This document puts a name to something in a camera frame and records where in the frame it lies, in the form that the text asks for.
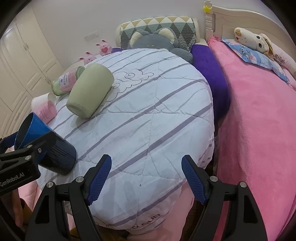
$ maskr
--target stuffed bunny toy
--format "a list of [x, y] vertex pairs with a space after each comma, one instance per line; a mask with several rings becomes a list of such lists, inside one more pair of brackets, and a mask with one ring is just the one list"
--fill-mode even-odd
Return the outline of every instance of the stuffed bunny toy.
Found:
[[112, 53], [112, 47], [106, 40], [101, 40], [101, 43], [96, 44], [100, 47], [100, 55], [104, 56]]
[[254, 49], [274, 61], [272, 46], [261, 35], [254, 34], [244, 28], [235, 28], [234, 35], [240, 44]]
[[128, 49], [137, 48], [165, 49], [190, 64], [193, 62], [193, 55], [189, 51], [178, 48], [178, 39], [170, 28], [161, 28], [152, 34], [142, 29], [134, 32], [128, 44]]
[[94, 56], [92, 53], [90, 53], [88, 51], [86, 51], [85, 54], [87, 55], [85, 58], [84, 57], [79, 58], [79, 60], [84, 61], [84, 65], [86, 65], [96, 59], [96, 56]]

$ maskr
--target pink cloth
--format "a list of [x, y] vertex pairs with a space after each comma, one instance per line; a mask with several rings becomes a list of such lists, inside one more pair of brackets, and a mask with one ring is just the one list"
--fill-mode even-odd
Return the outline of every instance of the pink cloth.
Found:
[[290, 87], [296, 91], [296, 80], [294, 77], [291, 75], [289, 70], [287, 70], [285, 67], [282, 66], [283, 71], [285, 72], [288, 80], [290, 81]]
[[[31, 210], [41, 194], [36, 181], [19, 188], [19, 194], [25, 200]], [[157, 229], [142, 235], [129, 235], [128, 241], [179, 241], [186, 217], [192, 208], [194, 201], [193, 193], [186, 182], [181, 189], [179, 199], [176, 201], [167, 219]], [[75, 227], [73, 216], [68, 214], [69, 229]]]
[[[212, 38], [209, 47], [231, 92], [218, 133], [218, 177], [225, 183], [248, 184], [268, 240], [274, 241], [296, 204], [296, 93], [272, 71], [245, 63], [224, 43]], [[222, 224], [215, 240], [221, 237]]]
[[[19, 190], [20, 198], [22, 198], [26, 202], [28, 207], [31, 210], [33, 210], [41, 194], [41, 189], [39, 188], [37, 182], [32, 181], [20, 187], [18, 190]], [[69, 214], [68, 214], [68, 223], [69, 223], [70, 230], [75, 227], [73, 216]]]

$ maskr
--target white wall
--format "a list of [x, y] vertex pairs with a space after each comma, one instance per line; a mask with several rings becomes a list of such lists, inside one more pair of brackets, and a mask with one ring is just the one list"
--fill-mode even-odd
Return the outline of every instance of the white wall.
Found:
[[[259, 12], [280, 23], [260, 0], [212, 0], [217, 6]], [[123, 22], [159, 16], [197, 17], [204, 33], [203, 0], [33, 0], [36, 19], [56, 57], [66, 69], [86, 51], [99, 52], [95, 43], [107, 40], [115, 47], [115, 30]], [[90, 42], [84, 36], [99, 31]]]

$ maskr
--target white plush doll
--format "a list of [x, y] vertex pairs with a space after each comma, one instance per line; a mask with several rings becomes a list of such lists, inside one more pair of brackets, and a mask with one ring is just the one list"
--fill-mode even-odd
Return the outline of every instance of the white plush doll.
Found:
[[284, 66], [291, 75], [296, 78], [296, 62], [290, 55], [288, 55], [285, 51], [283, 51], [280, 47], [275, 45], [270, 41], [270, 39], [265, 34], [260, 34], [263, 39], [272, 46], [273, 49], [273, 58], [276, 62], [278, 62], [281, 66]]
[[244, 28], [235, 28], [234, 34], [240, 44], [254, 49], [274, 61], [273, 48], [262, 36], [254, 34]]

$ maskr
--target glass jar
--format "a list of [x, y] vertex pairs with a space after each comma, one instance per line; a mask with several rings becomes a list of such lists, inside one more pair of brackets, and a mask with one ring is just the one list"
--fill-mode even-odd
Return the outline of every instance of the glass jar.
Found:
[[85, 67], [79, 66], [55, 79], [52, 82], [52, 92], [57, 96], [71, 92], [73, 86], [84, 70]]

